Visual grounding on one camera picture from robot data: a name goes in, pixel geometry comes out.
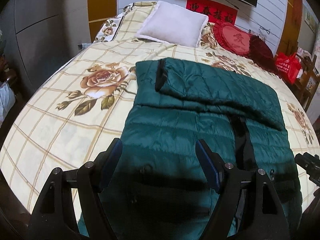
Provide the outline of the dark green puffer jacket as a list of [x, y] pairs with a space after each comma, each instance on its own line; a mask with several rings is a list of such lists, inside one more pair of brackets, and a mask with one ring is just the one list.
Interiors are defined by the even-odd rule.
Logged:
[[241, 146], [271, 176], [293, 239], [302, 215], [297, 166], [277, 93], [245, 75], [165, 58], [136, 63], [123, 153], [100, 196], [117, 239], [199, 239], [218, 200], [195, 153], [204, 140], [240, 166]]

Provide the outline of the wooden chair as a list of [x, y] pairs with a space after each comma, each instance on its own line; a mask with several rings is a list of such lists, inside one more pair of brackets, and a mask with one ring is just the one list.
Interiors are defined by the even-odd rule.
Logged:
[[317, 56], [314, 55], [313, 59], [310, 59], [309, 56], [298, 55], [298, 57], [301, 59], [303, 72], [300, 78], [296, 78], [292, 88], [293, 94], [304, 111], [307, 111], [319, 85], [319, 75], [315, 73]]

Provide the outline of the floral checked bed cover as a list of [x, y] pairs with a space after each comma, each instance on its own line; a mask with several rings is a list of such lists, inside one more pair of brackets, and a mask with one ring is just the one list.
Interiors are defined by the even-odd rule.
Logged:
[[77, 168], [121, 135], [137, 91], [134, 66], [143, 60], [185, 59], [269, 85], [278, 94], [293, 153], [319, 154], [311, 122], [287, 85], [219, 46], [211, 23], [196, 48], [137, 39], [136, 32], [155, 5], [136, 2], [106, 20], [95, 42], [49, 78], [14, 121], [1, 148], [1, 171], [28, 211], [53, 168]]

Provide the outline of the red plastic bag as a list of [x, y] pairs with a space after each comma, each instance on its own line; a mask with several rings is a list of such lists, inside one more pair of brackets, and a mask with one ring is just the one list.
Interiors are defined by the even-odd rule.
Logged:
[[302, 68], [296, 57], [296, 53], [287, 56], [279, 52], [275, 60], [275, 65], [281, 78], [291, 85], [295, 83], [298, 73]]

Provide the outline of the orange wooden right panel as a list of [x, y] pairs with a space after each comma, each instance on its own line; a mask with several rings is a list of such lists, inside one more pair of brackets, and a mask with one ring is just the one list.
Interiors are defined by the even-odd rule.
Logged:
[[291, 55], [297, 51], [298, 37], [302, 23], [303, 0], [287, 0], [286, 18], [283, 33], [277, 49], [285, 55]]

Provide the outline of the dark red velvet cushion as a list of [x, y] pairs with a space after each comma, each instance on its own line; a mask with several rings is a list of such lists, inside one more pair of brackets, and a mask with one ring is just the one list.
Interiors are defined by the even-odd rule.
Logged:
[[278, 74], [272, 51], [259, 36], [250, 37], [248, 58], [263, 70]]

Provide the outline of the red banner with characters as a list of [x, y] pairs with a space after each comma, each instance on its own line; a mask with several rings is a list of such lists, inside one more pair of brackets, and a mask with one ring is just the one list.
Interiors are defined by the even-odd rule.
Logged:
[[235, 25], [238, 12], [236, 9], [211, 0], [187, 0], [186, 8], [207, 15], [211, 23], [222, 21], [232, 25]]

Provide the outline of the grey wardrobe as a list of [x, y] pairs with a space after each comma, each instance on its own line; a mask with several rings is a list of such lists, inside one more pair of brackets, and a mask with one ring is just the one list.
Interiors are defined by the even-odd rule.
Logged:
[[87, 0], [1, 0], [1, 41], [26, 97], [90, 43]]

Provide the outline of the white square pillow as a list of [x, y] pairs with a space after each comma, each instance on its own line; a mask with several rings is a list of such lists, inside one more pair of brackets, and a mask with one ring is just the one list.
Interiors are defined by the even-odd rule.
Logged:
[[199, 45], [208, 16], [175, 4], [158, 1], [137, 31], [136, 37], [195, 48]]

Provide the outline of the orange wooden door panel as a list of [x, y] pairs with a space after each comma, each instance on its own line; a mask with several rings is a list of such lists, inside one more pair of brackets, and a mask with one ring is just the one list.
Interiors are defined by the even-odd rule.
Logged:
[[104, 21], [117, 13], [117, 0], [87, 0], [88, 24], [91, 41], [100, 30]]

